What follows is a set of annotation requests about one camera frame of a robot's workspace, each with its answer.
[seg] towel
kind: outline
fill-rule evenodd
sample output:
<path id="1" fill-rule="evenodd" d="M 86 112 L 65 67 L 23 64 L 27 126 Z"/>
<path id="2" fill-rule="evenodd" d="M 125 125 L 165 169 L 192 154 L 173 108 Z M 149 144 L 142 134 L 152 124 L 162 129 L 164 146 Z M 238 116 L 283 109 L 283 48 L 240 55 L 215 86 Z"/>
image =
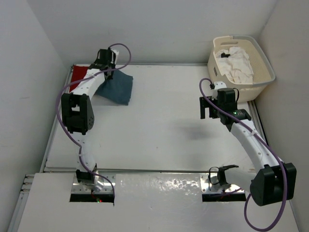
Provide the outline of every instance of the towel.
<path id="1" fill-rule="evenodd" d="M 97 95 L 105 97 L 117 104 L 129 105 L 133 85 L 133 77 L 120 70 L 113 73 L 111 80 L 106 80 L 96 91 Z"/>
<path id="2" fill-rule="evenodd" d="M 249 55 L 241 47 L 222 49 L 216 53 L 218 67 L 221 74 L 236 84 L 253 84 L 253 70 L 249 61 Z"/>

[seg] beige plastic basket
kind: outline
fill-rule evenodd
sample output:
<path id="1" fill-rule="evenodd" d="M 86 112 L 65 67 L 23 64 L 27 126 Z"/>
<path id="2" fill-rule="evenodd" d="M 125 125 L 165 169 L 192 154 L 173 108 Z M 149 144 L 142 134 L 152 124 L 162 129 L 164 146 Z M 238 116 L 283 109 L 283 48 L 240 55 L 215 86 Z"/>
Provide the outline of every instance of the beige plastic basket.
<path id="1" fill-rule="evenodd" d="M 253 84 L 232 83 L 226 75 L 222 75 L 217 65 L 216 53 L 230 47 L 241 47 L 249 55 L 253 69 Z M 229 88 L 239 90 L 239 102 L 254 100 L 263 89 L 276 78 L 275 73 L 261 47 L 250 36 L 224 36 L 213 40 L 213 49 L 208 61 L 208 71 L 213 82 L 223 81 Z"/>

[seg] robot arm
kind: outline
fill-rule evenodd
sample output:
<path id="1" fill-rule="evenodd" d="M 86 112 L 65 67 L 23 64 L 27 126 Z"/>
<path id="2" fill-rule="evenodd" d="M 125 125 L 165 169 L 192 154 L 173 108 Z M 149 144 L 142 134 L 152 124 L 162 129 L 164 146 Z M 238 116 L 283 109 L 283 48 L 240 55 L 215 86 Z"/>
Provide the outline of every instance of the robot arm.
<path id="1" fill-rule="evenodd" d="M 113 75 L 113 72 L 97 73 L 106 69 L 114 69 L 118 55 L 119 52 L 116 50 L 100 49 L 97 59 L 89 66 L 83 79 L 94 77 L 80 82 L 71 93 L 64 93 L 61 97 L 62 121 L 72 138 L 82 144 L 81 153 L 76 152 L 76 176 L 79 182 L 86 185 L 96 185 L 96 178 L 80 163 L 80 157 L 89 170 L 94 173 L 97 171 L 97 164 L 90 152 L 91 142 L 89 141 L 89 130 L 92 129 L 95 120 L 91 99 L 98 87 L 106 80 L 112 79 Z"/>
<path id="2" fill-rule="evenodd" d="M 212 107 L 204 97 L 200 98 L 201 119 L 205 118 L 205 108 L 209 108 L 209 117 L 220 118 L 222 124 L 238 139 L 248 156 L 250 157 L 257 174 L 242 171 L 237 165 L 220 167 L 218 181 L 220 185 L 236 184 L 250 192 L 257 205 L 267 205 L 282 201 L 283 180 L 278 161 L 271 152 L 257 140 L 254 134 L 257 132 L 251 121 L 250 115 L 244 109 L 237 109 L 235 92 L 226 88 L 225 83 L 215 82 L 211 84 L 214 89 L 212 96 L 207 97 L 214 105 L 223 111 L 241 120 L 252 129 L 250 132 L 240 123 L 220 113 Z M 292 163 L 283 163 L 288 180 L 287 200 L 294 195 L 296 168 Z"/>

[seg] blue cloth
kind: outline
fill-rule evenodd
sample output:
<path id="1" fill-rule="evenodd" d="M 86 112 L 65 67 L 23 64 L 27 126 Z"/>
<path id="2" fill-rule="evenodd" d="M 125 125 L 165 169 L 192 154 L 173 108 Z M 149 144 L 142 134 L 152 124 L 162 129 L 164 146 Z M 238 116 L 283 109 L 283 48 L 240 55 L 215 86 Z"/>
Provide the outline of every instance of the blue cloth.
<path id="1" fill-rule="evenodd" d="M 105 97 L 117 104 L 129 105 L 133 85 L 133 77 L 120 70 L 113 73 L 112 80 L 106 80 L 96 91 L 96 94 Z"/>

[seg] tabletop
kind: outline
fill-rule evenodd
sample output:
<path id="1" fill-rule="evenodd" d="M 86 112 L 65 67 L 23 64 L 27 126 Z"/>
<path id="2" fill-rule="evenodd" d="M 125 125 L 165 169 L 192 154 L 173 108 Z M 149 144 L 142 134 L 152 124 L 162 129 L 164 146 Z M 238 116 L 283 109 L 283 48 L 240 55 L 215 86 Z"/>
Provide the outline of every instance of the tabletop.
<path id="1" fill-rule="evenodd" d="M 207 66 L 129 65 L 122 71 L 134 78 L 128 106 L 96 95 L 92 99 L 95 124 L 89 137 L 99 169 L 198 172 L 229 164 L 253 168 L 219 119 L 200 119 L 198 85 L 209 77 Z M 203 87 L 211 95 L 207 82 Z M 247 103 L 240 103 L 242 108 L 249 112 Z M 77 147 L 58 122 L 51 138 L 45 170 L 74 171 Z"/>

